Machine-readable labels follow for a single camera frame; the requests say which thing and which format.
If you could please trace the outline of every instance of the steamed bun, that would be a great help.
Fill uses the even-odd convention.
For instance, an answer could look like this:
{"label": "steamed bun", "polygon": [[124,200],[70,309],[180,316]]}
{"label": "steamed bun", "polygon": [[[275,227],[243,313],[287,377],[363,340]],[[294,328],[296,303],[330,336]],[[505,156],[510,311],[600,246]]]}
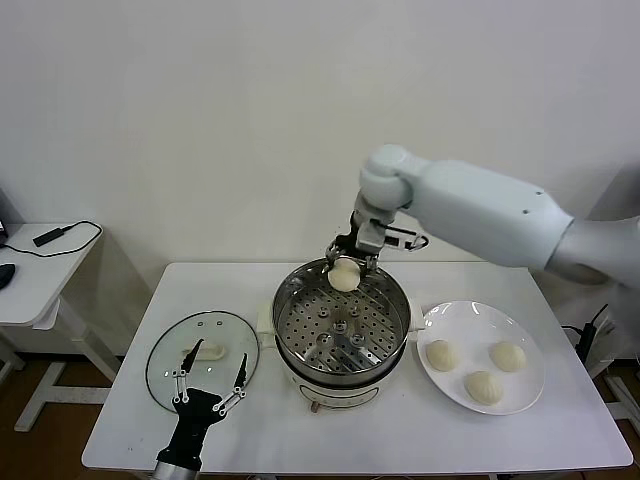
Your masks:
{"label": "steamed bun", "polygon": [[449,372],[460,363],[457,352],[446,340],[436,340],[427,345],[427,359],[433,368],[441,372]]}
{"label": "steamed bun", "polygon": [[527,356],[522,347],[509,342],[496,343],[489,356],[500,370],[517,372],[527,366]]}
{"label": "steamed bun", "polygon": [[333,288],[339,292],[351,292],[360,284],[360,266],[348,258],[339,258],[327,276]]}
{"label": "steamed bun", "polygon": [[500,379],[485,371],[473,372],[464,379],[469,395],[483,405],[495,405],[502,399],[503,389]]}

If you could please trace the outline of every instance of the computer mouse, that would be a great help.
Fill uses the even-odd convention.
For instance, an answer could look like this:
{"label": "computer mouse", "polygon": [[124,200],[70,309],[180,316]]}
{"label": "computer mouse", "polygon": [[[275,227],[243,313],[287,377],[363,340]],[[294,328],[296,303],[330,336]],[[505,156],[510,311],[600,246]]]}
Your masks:
{"label": "computer mouse", "polygon": [[0,290],[9,285],[14,273],[16,273],[16,266],[13,263],[0,265]]}

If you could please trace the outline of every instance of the table leg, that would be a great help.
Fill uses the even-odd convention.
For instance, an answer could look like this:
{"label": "table leg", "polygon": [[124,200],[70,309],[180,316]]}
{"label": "table leg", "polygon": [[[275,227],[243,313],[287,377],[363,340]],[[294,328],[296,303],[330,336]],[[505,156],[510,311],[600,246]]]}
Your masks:
{"label": "table leg", "polygon": [[0,369],[0,385],[7,379],[12,370],[22,370],[24,360],[13,353],[13,349],[0,340],[0,360],[4,365]]}
{"label": "table leg", "polygon": [[109,395],[109,388],[94,387],[61,387],[56,382],[65,367],[64,362],[53,362],[43,375],[29,403],[24,407],[20,418],[13,427],[16,432],[28,432],[40,415],[47,402],[50,403],[83,403],[100,405]]}
{"label": "table leg", "polygon": [[113,382],[120,368],[120,361],[109,350],[109,347],[90,329],[62,296],[58,313],[63,323],[58,328],[71,339],[78,350],[91,360],[91,363],[105,377]]}

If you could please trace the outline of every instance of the black cable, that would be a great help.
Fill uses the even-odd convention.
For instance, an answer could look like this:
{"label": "black cable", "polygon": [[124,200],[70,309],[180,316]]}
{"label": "black cable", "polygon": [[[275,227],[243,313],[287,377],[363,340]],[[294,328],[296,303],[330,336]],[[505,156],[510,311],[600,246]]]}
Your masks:
{"label": "black cable", "polygon": [[609,304],[605,303],[604,306],[600,310],[598,310],[598,313],[596,313],[595,317],[593,317],[591,319],[591,322],[589,322],[589,323],[591,323],[591,325],[593,325],[593,323],[596,321],[596,319],[600,316],[600,314],[602,312],[604,312],[604,309],[607,308],[608,306],[609,306]]}
{"label": "black cable", "polygon": [[574,327],[573,325],[562,325],[562,328],[568,328],[576,332],[578,335],[582,335],[582,330],[580,330],[578,327]]}
{"label": "black cable", "polygon": [[74,227],[77,227],[78,225],[82,225],[82,224],[86,224],[86,225],[93,225],[94,227],[96,227],[98,230],[95,233],[95,235],[93,237],[91,237],[89,240],[87,240],[87,242],[78,247],[78,248],[74,248],[73,250],[65,250],[64,252],[56,252],[56,253],[38,253],[38,252],[32,252],[31,250],[21,250],[19,248],[16,247],[12,247],[11,245],[7,245],[6,243],[1,244],[0,248],[8,248],[11,251],[14,251],[16,253],[24,253],[27,255],[33,255],[34,257],[38,257],[38,258],[51,258],[51,257],[59,257],[62,255],[70,255],[72,253],[77,253],[80,250],[84,250],[85,248],[87,248],[91,242],[93,242],[96,238],[98,238],[100,236],[100,234],[102,233],[102,227],[100,225],[98,225],[97,223],[93,223],[89,220],[81,220],[79,222],[74,223],[73,225],[68,225],[66,227],[61,228],[61,230],[63,230],[64,232],[68,232],[69,230],[71,230]]}

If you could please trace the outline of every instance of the small white side table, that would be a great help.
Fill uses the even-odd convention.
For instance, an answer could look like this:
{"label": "small white side table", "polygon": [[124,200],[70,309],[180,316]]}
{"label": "small white side table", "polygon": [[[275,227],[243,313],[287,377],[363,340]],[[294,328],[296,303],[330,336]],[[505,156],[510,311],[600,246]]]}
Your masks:
{"label": "small white side table", "polygon": [[[33,238],[63,226],[65,225],[8,225],[9,239],[6,243],[22,250],[48,254],[78,248],[96,233],[94,226],[82,224],[40,248],[33,244]],[[62,289],[96,241],[97,239],[79,252],[51,258],[39,258],[16,253],[6,248],[0,249],[0,265],[5,263],[16,265],[16,273],[11,283],[0,290],[0,327],[21,326],[40,329],[55,327],[67,336],[109,380],[113,381],[120,368],[120,361],[61,294]],[[20,370],[24,367],[24,362],[3,344],[0,344],[0,359],[5,361],[5,365],[0,370],[0,382],[12,369]],[[16,431],[28,432],[47,402],[104,403],[109,393],[108,388],[56,386],[55,382],[64,366],[62,362],[54,362],[49,366],[16,422]]]}

